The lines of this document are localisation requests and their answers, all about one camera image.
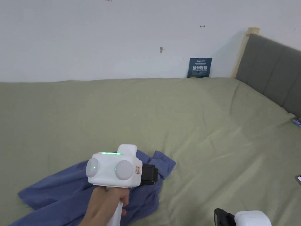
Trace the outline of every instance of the upholstered headboard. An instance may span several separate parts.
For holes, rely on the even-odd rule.
[[[249,34],[236,79],[301,117],[301,51]]]

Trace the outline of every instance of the green bed sheet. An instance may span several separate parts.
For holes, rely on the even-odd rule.
[[[215,208],[301,222],[301,128],[233,79],[0,83],[1,221],[31,209],[17,193],[99,151],[135,144],[177,162],[159,209],[133,225],[214,225]]]

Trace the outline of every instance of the warning label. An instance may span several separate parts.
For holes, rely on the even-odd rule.
[[[136,166],[136,173],[137,173],[137,174],[140,174],[140,167],[137,167],[137,166]]]

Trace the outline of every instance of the wooden post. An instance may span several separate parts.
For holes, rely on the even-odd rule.
[[[239,48],[239,51],[238,51],[238,55],[237,55],[237,62],[236,62],[236,65],[232,71],[232,75],[231,75],[231,78],[235,78],[236,77],[236,74],[237,74],[237,70],[238,70],[238,67],[239,67],[239,64],[240,64],[240,60],[244,54],[244,50],[246,48],[246,45],[247,45],[247,42],[249,40],[249,36],[250,34],[256,34],[256,35],[259,35],[259,28],[258,27],[249,27],[247,32],[245,33],[245,36],[243,38],[243,41],[240,45],[240,48]]]

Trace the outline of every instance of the green led light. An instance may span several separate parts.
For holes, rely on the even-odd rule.
[[[111,153],[111,152],[102,152],[102,154],[123,155],[123,154],[121,154],[121,153]]]

